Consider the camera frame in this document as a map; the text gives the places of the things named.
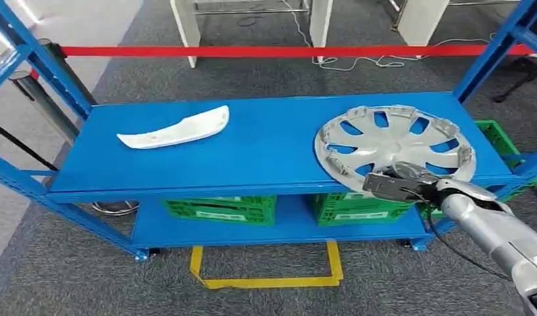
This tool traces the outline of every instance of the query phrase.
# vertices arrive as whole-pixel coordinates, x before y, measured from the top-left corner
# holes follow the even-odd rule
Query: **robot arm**
[[[468,182],[371,173],[364,190],[393,201],[424,198],[455,221],[510,277],[527,315],[537,315],[537,233],[495,194]]]
[[[438,188],[448,188],[450,184],[441,182],[452,180],[437,183]],[[493,202],[499,207],[488,209],[477,205],[483,202]],[[509,275],[527,313],[537,315],[537,233],[516,218],[506,204],[476,200],[472,191],[447,194],[440,205],[443,214],[458,223]]]

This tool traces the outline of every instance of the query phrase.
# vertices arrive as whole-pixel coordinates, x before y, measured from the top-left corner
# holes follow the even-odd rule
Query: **white cable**
[[[293,9],[293,7],[287,2],[287,0],[280,0],[280,1],[282,1],[288,8]],[[297,14],[295,14],[295,12],[293,12],[293,11],[290,12],[290,13],[293,16],[293,22],[295,22],[295,26],[297,26],[297,32],[299,34],[301,34],[301,36],[303,37],[303,42],[308,47],[311,47],[311,44],[307,40],[307,35],[305,35],[305,33],[301,30],[301,26],[299,25],[299,21],[297,20]],[[490,34],[490,40],[492,40],[494,36],[495,36],[495,33],[491,33]],[[481,42],[484,42],[484,43],[489,43],[490,42],[489,40],[483,39],[483,38],[472,38],[472,39],[451,38],[451,39],[446,39],[444,41],[440,41],[439,43],[435,44],[434,47],[439,46],[439,45],[443,45],[444,43],[449,43],[451,41],[481,41]],[[313,65],[318,65],[322,69],[347,72],[347,71],[353,70],[355,68],[355,66],[357,65],[357,62],[360,59],[370,61],[370,62],[374,63],[376,66],[378,66],[380,68],[399,68],[399,67],[404,67],[406,65],[406,63],[404,63],[402,61],[391,61],[391,62],[383,64],[381,62],[385,58],[401,59],[403,61],[421,61],[421,60],[426,59],[428,57],[430,57],[430,56],[400,57],[400,56],[388,55],[388,56],[381,56],[381,57],[379,57],[379,59],[373,59],[373,58],[369,58],[369,57],[357,57],[354,60],[353,65],[350,68],[335,68],[335,67],[326,66],[326,65],[336,63],[338,61],[338,58],[336,58],[336,57],[328,57],[328,58],[323,59],[322,61],[318,61],[318,60],[316,60],[315,57],[313,57],[311,62],[313,63]]]

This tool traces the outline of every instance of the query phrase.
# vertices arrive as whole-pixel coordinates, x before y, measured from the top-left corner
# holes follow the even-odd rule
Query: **black cable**
[[[58,171],[58,168],[55,167],[52,163],[49,161],[46,161],[43,157],[41,157],[38,153],[33,151],[33,149],[29,148],[26,144],[22,143],[18,138],[15,138],[12,134],[8,133],[4,128],[0,127],[0,135],[4,136],[6,139],[11,141],[14,145],[18,146],[21,150],[23,150],[28,155],[32,156],[35,160],[39,161],[43,165],[45,165],[47,168]]]
[[[254,9],[258,9],[259,7],[262,6],[262,3],[259,3],[257,5],[254,5],[253,7],[250,7],[248,10],[254,10]],[[244,18],[240,18],[237,20],[237,22],[235,23],[235,25],[239,26],[240,28],[247,28],[249,26],[253,26],[256,24],[256,20],[259,19],[259,18],[264,18],[264,16],[262,15],[259,15],[259,14],[256,14],[256,15],[252,15],[252,16],[246,16]],[[247,21],[247,20],[252,20],[252,22],[250,23],[243,23],[244,21]]]
[[[445,244],[445,246],[447,246],[447,248],[449,248],[452,252],[454,252],[455,254],[457,254],[459,257],[461,257],[462,259],[468,261],[469,263],[472,263],[473,265],[475,265],[476,267],[486,271],[487,273],[490,273],[492,275],[495,275],[496,277],[498,278],[501,278],[503,280],[506,280],[506,281],[510,281],[511,279],[505,275],[504,273],[500,273],[500,272],[497,272],[495,270],[491,270],[490,268],[482,265],[481,263],[473,260],[472,258],[468,257],[467,255],[461,253],[458,249],[454,248],[451,244],[449,244],[444,238],[443,236],[441,236],[441,234],[439,234],[439,232],[437,231],[437,228],[435,227],[435,224],[433,223],[433,220],[431,219],[431,212],[432,212],[432,206],[431,206],[431,203],[426,199],[424,198],[421,194],[419,194],[418,192],[415,192],[415,191],[412,191],[408,188],[401,188],[400,190],[404,191],[404,192],[408,192],[408,193],[411,193],[413,194],[414,196],[418,197],[421,202],[425,203],[426,204],[426,219],[427,219],[427,223],[429,225],[429,227],[431,228],[431,231],[435,234],[435,236],[437,237],[437,239],[442,242],[443,244]]]

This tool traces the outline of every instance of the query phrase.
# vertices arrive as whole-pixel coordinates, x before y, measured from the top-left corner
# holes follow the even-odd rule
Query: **white table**
[[[447,7],[491,5],[510,13],[519,0],[388,0],[397,11],[395,28],[408,45],[428,45]]]
[[[328,26],[330,23],[330,14],[332,12],[333,0],[302,0],[305,9],[294,9],[296,12],[303,13],[310,10],[310,25],[309,32],[314,47],[325,47],[328,35]],[[196,7],[193,0],[170,0],[173,15],[177,21],[179,34],[183,45],[186,47],[196,47],[200,45],[200,30],[196,21]],[[200,2],[236,2],[235,0],[207,0]],[[276,13],[289,12],[288,9],[275,10]],[[196,66],[196,56],[189,56],[188,62],[194,68]]]

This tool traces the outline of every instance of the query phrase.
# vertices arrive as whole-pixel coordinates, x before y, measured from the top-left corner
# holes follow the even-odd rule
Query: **crate label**
[[[363,198],[363,194],[361,194],[361,193],[348,193],[344,197],[344,199],[358,199],[358,198]]]
[[[227,219],[228,221],[242,221],[246,222],[247,219],[243,215],[231,215],[196,211],[196,216],[203,217],[205,219]]]
[[[360,214],[338,214],[335,220],[341,219],[384,219],[389,216],[389,212],[380,213],[360,213]]]
[[[220,199],[220,200],[223,200],[223,201],[240,201],[241,200],[241,197],[240,196],[230,196],[230,197],[207,197],[208,199]]]

